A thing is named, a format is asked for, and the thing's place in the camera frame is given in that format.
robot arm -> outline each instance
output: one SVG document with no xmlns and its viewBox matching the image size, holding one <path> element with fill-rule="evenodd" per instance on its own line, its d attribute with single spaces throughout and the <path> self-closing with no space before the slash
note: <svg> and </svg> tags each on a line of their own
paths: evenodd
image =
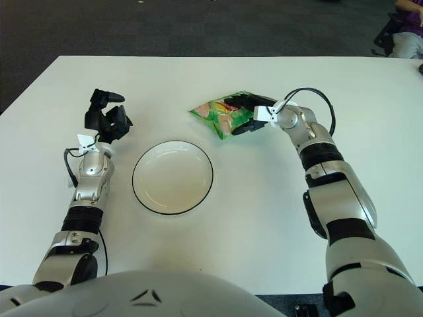
<svg viewBox="0 0 423 317">
<path fill-rule="evenodd" d="M 108 102 L 124 100 L 118 94 L 99 89 L 91 97 L 91 106 L 85 114 L 86 129 L 78 134 L 79 153 L 83 157 L 79 181 L 71 175 L 75 193 L 63 226 L 34 277 L 33 284 L 39 290 L 57 291 L 97 277 L 93 254 L 98 249 L 98 231 L 114 171 L 111 142 L 125 135 L 132 125 L 123 106 L 114 107 L 106 115 L 102 109 Z"/>
<path fill-rule="evenodd" d="M 281 127 L 297 150 L 313 230 L 328 240 L 325 306 L 333 316 L 418 316 L 423 296 L 395 251 L 375 233 L 375 207 L 314 113 L 281 100 L 254 119 Z"/>
</svg>

gray carpet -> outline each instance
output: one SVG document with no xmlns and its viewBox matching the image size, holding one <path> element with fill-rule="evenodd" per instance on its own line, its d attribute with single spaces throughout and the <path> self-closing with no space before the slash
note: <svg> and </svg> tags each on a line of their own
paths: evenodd
<svg viewBox="0 0 423 317">
<path fill-rule="evenodd" d="M 0 110 L 59 55 L 369 55 L 394 0 L 1 0 Z"/>
</svg>

chair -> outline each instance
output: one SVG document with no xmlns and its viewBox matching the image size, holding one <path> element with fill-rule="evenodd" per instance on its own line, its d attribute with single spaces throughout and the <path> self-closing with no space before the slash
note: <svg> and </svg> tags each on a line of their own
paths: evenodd
<svg viewBox="0 0 423 317">
<path fill-rule="evenodd" d="M 376 36 L 373 40 L 373 43 L 382 48 L 385 52 L 385 55 L 379 54 L 375 49 L 371 49 L 371 52 L 375 55 L 389 56 L 391 55 L 394 48 L 394 41 L 392 34 L 397 33 L 401 26 L 404 24 L 404 15 L 406 12 L 397 10 L 394 13 L 388 13 L 389 21 L 383 27 L 382 31 Z"/>
</svg>

chip bag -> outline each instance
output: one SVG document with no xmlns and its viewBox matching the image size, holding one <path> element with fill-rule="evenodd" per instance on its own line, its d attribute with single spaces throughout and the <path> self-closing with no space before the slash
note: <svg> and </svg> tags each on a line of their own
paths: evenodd
<svg viewBox="0 0 423 317">
<path fill-rule="evenodd" d="M 231 106 L 225 103 L 225 99 L 241 94 L 251 94 L 240 91 L 229 96 L 215 99 L 193 109 L 190 113 L 201 122 L 208 125 L 221 140 L 232 136 L 232 131 L 240 125 L 247 123 L 253 116 L 253 112 L 246 108 Z"/>
</svg>

black joint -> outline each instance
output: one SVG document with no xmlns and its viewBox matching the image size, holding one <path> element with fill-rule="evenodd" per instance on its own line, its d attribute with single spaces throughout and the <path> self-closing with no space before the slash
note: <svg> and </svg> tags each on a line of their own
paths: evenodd
<svg viewBox="0 0 423 317">
<path fill-rule="evenodd" d="M 326 225 L 329 233 L 329 246 L 345 238 L 366 238 L 375 240 L 375 235 L 366 222 L 358 218 L 333 220 Z"/>
<path fill-rule="evenodd" d="M 71 207 L 63 221 L 61 231 L 76 230 L 98 233 L 103 212 L 96 207 Z"/>
<path fill-rule="evenodd" d="M 310 174 L 307 174 L 305 176 L 305 181 L 307 182 L 307 185 L 309 186 L 309 188 L 339 182 L 340 180 L 346 180 L 346 176 L 344 173 L 336 172 L 336 173 L 321 176 L 316 179 L 312 178 Z"/>
<path fill-rule="evenodd" d="M 97 260 L 91 254 L 85 254 L 78 262 L 72 276 L 71 285 L 95 279 L 97 277 Z"/>
<path fill-rule="evenodd" d="M 299 157 L 304 170 L 308 170 L 316 164 L 331 160 L 344 160 L 341 153 L 332 143 L 314 143 L 304 148 Z"/>
<path fill-rule="evenodd" d="M 60 291 L 64 287 L 62 283 L 52 281 L 38 282 L 34 286 L 40 291 L 47 291 L 50 293 Z"/>
<path fill-rule="evenodd" d="M 332 282 L 323 287 L 323 302 L 333 317 L 341 315 L 343 312 L 353 309 L 356 306 L 351 295 L 347 292 L 334 295 Z"/>
<path fill-rule="evenodd" d="M 358 269 L 361 266 L 362 265 L 360 263 L 351 263 L 351 264 L 347 264 L 347 265 L 341 266 L 340 268 L 336 269 L 332 273 L 332 275 L 330 276 L 329 281 L 332 280 L 336 275 L 338 275 L 341 272 L 348 271 L 349 269 Z"/>
<path fill-rule="evenodd" d="M 311 228 L 313 228 L 313 230 L 315 231 L 315 233 L 317 233 L 317 235 L 321 236 L 324 239 L 327 239 L 326 232 L 322 224 L 320 223 L 320 220 L 313 206 L 313 202 L 310 199 L 309 191 L 306 191 L 303 194 L 303 201 L 304 201 L 305 210 L 307 210 L 307 214 L 309 216 Z"/>
</svg>

